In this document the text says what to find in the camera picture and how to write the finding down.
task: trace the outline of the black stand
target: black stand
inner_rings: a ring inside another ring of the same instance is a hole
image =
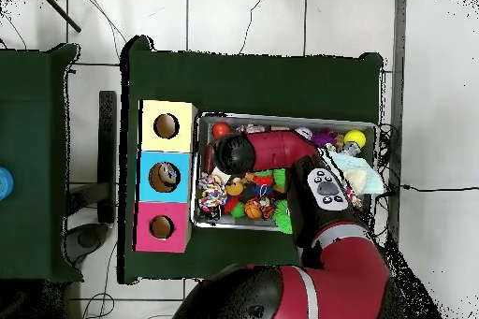
[[[47,0],[49,4],[55,9],[61,16],[64,18],[70,26],[72,26],[77,33],[81,31],[80,27],[73,22],[73,20],[66,14],[65,11],[62,10],[62,8],[55,2],[55,0]]]
[[[69,191],[68,216],[96,203],[98,225],[87,224],[66,232],[66,255],[72,264],[97,250],[105,241],[116,216],[116,94],[101,91],[99,96],[97,182]]]

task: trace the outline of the round hole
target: round hole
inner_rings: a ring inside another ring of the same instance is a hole
[[[171,193],[180,183],[180,171],[170,162],[159,162],[150,169],[148,181],[154,191]]]
[[[180,131],[180,123],[173,114],[161,114],[154,120],[153,130],[160,138],[174,138]]]
[[[167,216],[156,216],[150,222],[150,232],[155,238],[167,239],[173,234],[174,226]]]

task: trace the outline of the red ball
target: red ball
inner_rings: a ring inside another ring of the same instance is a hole
[[[227,123],[216,123],[213,126],[214,138],[221,138],[231,132],[231,128]]]

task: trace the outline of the green toy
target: green toy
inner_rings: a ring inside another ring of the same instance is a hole
[[[271,176],[273,173],[274,171],[272,169],[259,170],[257,172],[253,172],[255,176],[261,176],[261,177]]]
[[[291,218],[289,217],[288,202],[285,199],[278,201],[276,211],[273,213],[273,220],[282,233],[293,234],[293,226],[291,226]]]
[[[231,216],[233,216],[235,219],[246,216],[246,213],[244,212],[244,204],[242,202],[239,202],[236,207],[233,208],[231,211]]]
[[[284,188],[286,186],[286,169],[273,169],[273,179],[278,186]]]

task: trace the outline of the stacked boxes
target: stacked boxes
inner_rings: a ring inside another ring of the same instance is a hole
[[[133,250],[182,253],[191,235],[193,127],[190,103],[139,102]]]

